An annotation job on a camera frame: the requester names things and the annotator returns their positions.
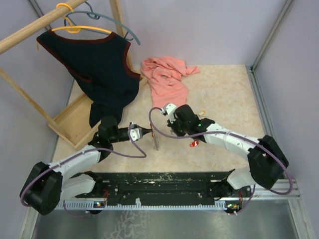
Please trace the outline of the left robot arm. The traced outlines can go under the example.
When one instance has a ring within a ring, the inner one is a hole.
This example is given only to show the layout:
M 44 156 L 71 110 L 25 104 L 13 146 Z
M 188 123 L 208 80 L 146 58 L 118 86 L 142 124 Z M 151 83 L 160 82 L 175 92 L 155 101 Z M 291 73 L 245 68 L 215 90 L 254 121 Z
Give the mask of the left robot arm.
M 70 198 L 82 194 L 94 198 L 101 196 L 104 191 L 102 178 L 86 169 L 110 154 L 124 156 L 114 151 L 114 143 L 129 141 L 135 144 L 151 132 L 152 129 L 134 123 L 119 128 L 114 117 L 102 118 L 97 132 L 78 152 L 55 163 L 39 162 L 33 166 L 19 195 L 21 204 L 45 216 Z

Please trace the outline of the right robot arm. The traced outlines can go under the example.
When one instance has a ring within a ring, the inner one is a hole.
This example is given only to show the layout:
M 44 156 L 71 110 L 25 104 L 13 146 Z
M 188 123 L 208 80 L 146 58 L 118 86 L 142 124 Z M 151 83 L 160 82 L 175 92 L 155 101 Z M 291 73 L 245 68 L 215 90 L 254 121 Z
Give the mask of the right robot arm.
M 248 137 L 237 134 L 215 121 L 196 115 L 189 105 L 177 107 L 167 104 L 167 125 L 178 137 L 190 135 L 193 139 L 223 147 L 248 161 L 248 166 L 234 169 L 222 185 L 223 193 L 234 197 L 240 189 L 258 184 L 271 189 L 287 169 L 289 162 L 273 137 Z

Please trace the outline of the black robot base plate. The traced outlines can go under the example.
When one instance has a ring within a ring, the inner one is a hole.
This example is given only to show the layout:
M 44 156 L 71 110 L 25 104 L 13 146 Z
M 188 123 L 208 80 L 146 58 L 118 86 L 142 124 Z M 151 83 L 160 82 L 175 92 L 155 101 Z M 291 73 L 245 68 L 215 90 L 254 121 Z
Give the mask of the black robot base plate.
M 245 198 L 251 188 L 226 185 L 229 172 L 96 173 L 98 186 L 78 198 L 105 198 L 109 206 L 214 205 L 222 198 Z

